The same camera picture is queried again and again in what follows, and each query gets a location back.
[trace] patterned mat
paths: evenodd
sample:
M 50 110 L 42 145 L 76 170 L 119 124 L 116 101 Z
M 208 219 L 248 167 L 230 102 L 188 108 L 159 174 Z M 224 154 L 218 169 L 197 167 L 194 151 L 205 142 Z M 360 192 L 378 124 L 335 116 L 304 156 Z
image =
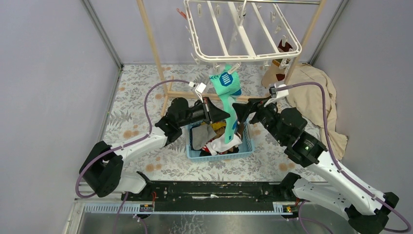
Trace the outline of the patterned mat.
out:
M 166 79 L 203 81 L 207 92 L 214 93 L 208 81 L 206 65 L 164 65 Z M 265 96 L 268 91 L 261 86 L 263 71 L 257 65 L 242 65 L 238 70 L 243 95 Z M 127 140 L 148 131 L 143 102 L 147 91 L 160 81 L 155 65 L 126 65 L 110 112 L 104 135 L 108 143 Z M 172 90 L 190 91 L 183 83 L 174 82 Z M 160 118 L 164 102 L 162 87 L 156 88 L 148 100 L 152 123 Z M 285 99 L 279 109 L 290 107 Z M 159 150 L 142 155 L 126 165 L 127 171 L 142 171 L 151 180 L 225 180 L 225 181 L 281 181 L 288 172 L 294 172 L 310 181 L 324 181 L 315 173 L 290 161 L 275 139 L 261 126 L 250 126 L 255 142 L 255 152 L 248 158 L 192 163 L 185 150 L 186 140 L 177 141 Z M 319 128 L 308 121 L 305 130 L 319 139 Z

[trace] plastic basket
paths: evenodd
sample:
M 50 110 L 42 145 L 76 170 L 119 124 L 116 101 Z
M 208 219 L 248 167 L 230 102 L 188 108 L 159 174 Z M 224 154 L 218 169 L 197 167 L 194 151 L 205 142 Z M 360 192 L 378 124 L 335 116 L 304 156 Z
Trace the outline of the plastic basket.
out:
M 226 154 L 226 155 L 214 155 L 214 156 L 203 156 L 199 157 L 199 153 L 201 151 L 199 150 L 192 150 L 191 148 L 191 143 L 192 143 L 192 136 L 190 134 L 190 130 L 195 127 L 199 126 L 201 123 L 193 123 L 189 124 L 186 126 L 186 136 L 187 136 L 187 157 L 192 161 L 192 162 L 207 162 L 207 161 L 216 161 L 216 160 L 224 160 L 224 159 L 236 159 L 236 158 L 244 158 L 250 156 L 254 150 L 254 140 L 250 136 L 250 129 L 249 129 L 249 124 L 248 124 L 248 119 L 245 122 L 245 128 L 244 128 L 244 137 L 243 137 L 243 143 L 238 146 L 239 152 L 234 153 L 234 154 Z

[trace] metal floor plate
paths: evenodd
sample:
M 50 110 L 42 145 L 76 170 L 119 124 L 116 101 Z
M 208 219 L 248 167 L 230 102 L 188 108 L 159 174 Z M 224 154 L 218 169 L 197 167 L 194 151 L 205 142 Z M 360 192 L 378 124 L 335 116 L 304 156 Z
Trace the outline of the metal floor plate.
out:
M 303 216 L 313 218 L 327 225 L 334 234 L 355 234 L 346 220 L 323 207 L 305 204 Z M 112 234 L 116 214 L 112 208 L 107 213 L 83 212 L 77 234 Z M 286 221 L 275 214 L 152 214 L 144 219 L 149 234 L 251 234 L 287 233 L 304 234 L 300 222 Z M 305 222 L 311 234 L 328 234 L 318 225 Z M 121 214 L 117 234 L 144 234 L 142 222 L 137 222 L 131 213 Z

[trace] beige cloth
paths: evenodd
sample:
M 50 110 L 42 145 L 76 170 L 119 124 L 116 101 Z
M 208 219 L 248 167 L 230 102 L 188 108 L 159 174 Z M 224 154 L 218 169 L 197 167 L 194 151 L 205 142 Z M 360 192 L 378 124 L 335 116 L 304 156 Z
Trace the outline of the beige cloth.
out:
M 324 87 L 326 94 L 327 128 L 331 146 L 337 159 L 342 159 L 347 145 L 347 136 L 336 132 L 336 89 L 330 78 L 320 69 L 308 64 L 298 65 L 287 85 L 315 81 Z M 288 103 L 296 107 L 303 116 L 320 127 L 321 141 L 327 146 L 323 128 L 322 97 L 319 87 L 305 85 L 289 90 Z

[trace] gray wall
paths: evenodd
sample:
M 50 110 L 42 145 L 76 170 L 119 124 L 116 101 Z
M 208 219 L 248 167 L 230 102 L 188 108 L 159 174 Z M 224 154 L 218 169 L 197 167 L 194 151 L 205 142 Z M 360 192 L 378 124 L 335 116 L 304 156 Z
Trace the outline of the gray wall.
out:
M 79 0 L 0 1 L 0 233 L 61 233 L 117 68 Z
M 349 135 L 344 164 L 400 197 L 413 221 L 413 70 L 411 0 L 353 0 L 316 67 L 337 88 L 337 130 Z M 405 226 L 391 215 L 389 227 Z
M 340 2 L 341 0 L 327 0 L 313 34 L 303 51 L 302 61 L 308 61 L 312 56 Z M 136 0 L 91 0 L 91 3 L 123 63 L 154 63 Z M 189 33 L 185 28 L 188 22 L 176 12 L 176 8 L 183 10 L 183 0 L 144 0 L 144 3 L 161 62 L 194 62 L 190 55 L 193 49 L 188 39 Z M 196 3 L 194 4 L 194 12 L 196 12 Z M 226 4 L 221 3 L 220 5 L 224 10 Z M 265 7 L 267 5 L 262 4 L 261 15 L 270 32 L 274 32 L 277 25 L 269 24 L 270 8 Z M 220 54 L 221 50 L 218 47 L 216 33 L 211 31 L 214 30 L 214 26 L 210 19 L 210 13 L 205 6 L 203 5 L 204 16 L 201 18 L 202 20 L 194 17 L 198 33 L 202 35 L 200 36 L 200 39 L 203 40 L 201 49 L 209 55 Z M 317 7 L 313 5 L 280 4 L 280 8 L 297 38 L 301 39 Z M 255 35 L 255 32 L 257 35 L 255 38 L 250 37 L 251 43 L 255 48 L 258 47 L 258 51 L 267 51 L 269 45 L 263 44 L 263 41 L 264 43 L 266 41 L 260 36 L 262 34 L 261 26 L 257 24 L 256 17 L 251 16 L 250 18 L 246 17 L 245 20 L 245 27 L 250 29 L 248 34 Z M 233 20 L 230 15 L 222 14 L 218 18 L 218 23 L 228 45 L 232 34 Z

